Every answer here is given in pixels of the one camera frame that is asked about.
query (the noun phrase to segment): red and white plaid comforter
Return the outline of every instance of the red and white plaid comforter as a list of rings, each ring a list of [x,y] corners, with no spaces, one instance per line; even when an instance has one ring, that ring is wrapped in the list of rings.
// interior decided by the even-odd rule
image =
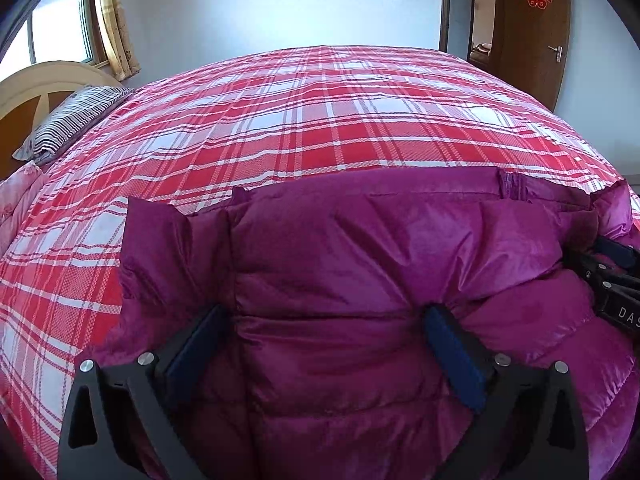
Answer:
[[[120,311],[127,197],[190,213],[234,186],[380,166],[500,166],[587,192],[620,179],[530,96],[430,50],[297,48],[140,89],[50,168],[0,261],[0,412],[41,474],[73,358]]]

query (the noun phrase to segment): metal screw head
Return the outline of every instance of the metal screw head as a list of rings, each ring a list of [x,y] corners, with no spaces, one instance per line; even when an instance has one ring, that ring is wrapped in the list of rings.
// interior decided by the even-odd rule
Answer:
[[[94,362],[91,361],[91,359],[87,359],[86,361],[82,361],[82,363],[80,364],[80,371],[81,372],[88,372],[93,367],[94,367]]]
[[[155,357],[151,352],[144,352],[140,354],[138,357],[138,364],[142,366],[146,366],[151,364],[154,361]]]
[[[511,364],[511,358],[507,354],[496,354],[494,356],[494,362],[498,366],[509,366]]]
[[[554,368],[556,369],[556,372],[561,374],[565,374],[569,371],[569,366],[564,361],[556,361]]]

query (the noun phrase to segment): puffer jacket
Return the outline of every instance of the puffer jacket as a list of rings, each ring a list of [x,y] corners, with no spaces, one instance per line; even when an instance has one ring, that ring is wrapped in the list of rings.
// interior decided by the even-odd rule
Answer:
[[[174,416],[207,475],[423,480],[472,420],[420,327],[443,303],[494,351],[567,362],[598,480],[639,391],[631,341],[560,264],[598,234],[640,246],[626,183],[588,196],[497,168],[398,168],[236,189],[191,216],[131,198],[120,322],[78,362],[133,362],[219,302],[234,332]]]

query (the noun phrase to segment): doorway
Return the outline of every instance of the doorway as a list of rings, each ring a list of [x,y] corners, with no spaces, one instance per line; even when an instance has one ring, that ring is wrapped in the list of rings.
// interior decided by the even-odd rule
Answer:
[[[474,7],[474,0],[442,0],[440,49],[443,52],[464,60],[469,58]]]
[[[466,60],[488,71],[494,40],[495,0],[471,0],[471,30]]]

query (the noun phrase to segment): wooden door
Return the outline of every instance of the wooden door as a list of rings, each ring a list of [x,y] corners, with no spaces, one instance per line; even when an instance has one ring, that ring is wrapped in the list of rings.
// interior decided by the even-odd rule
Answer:
[[[496,0],[489,72],[553,111],[568,50],[571,0]]]

